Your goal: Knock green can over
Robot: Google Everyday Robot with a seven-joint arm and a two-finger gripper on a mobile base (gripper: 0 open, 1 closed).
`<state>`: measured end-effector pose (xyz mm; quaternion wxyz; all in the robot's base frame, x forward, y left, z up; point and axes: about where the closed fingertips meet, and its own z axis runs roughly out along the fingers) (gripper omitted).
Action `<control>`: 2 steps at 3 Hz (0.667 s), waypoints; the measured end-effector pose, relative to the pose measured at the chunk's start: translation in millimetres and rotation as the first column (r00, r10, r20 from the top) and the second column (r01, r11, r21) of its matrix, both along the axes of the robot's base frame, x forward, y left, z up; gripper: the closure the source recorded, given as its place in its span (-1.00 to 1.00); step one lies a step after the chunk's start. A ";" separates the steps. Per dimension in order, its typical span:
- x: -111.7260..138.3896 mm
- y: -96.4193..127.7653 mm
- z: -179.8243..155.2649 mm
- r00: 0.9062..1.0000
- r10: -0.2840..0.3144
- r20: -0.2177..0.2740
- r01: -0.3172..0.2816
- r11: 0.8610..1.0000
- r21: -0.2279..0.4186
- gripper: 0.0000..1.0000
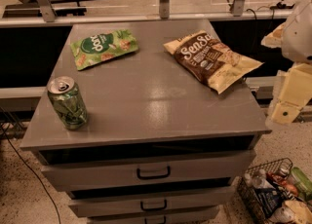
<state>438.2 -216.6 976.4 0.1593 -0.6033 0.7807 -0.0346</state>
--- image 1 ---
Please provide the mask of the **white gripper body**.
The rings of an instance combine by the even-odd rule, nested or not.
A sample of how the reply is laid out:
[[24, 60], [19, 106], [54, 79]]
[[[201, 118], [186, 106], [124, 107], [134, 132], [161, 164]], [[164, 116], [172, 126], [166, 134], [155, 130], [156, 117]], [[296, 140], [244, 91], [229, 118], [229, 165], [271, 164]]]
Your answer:
[[293, 62], [312, 63], [312, 0], [301, 0], [287, 18], [281, 49]]

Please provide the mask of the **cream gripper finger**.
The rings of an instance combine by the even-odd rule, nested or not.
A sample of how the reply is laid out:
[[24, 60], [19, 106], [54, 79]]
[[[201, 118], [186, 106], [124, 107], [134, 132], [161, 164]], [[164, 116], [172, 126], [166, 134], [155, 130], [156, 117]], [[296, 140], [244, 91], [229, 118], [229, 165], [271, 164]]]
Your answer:
[[278, 124], [290, 124], [312, 99], [312, 65], [301, 63], [286, 74], [271, 119]]
[[282, 46], [282, 35], [285, 25], [282, 23], [277, 26], [271, 33], [264, 36], [261, 45], [267, 48], [280, 48]]

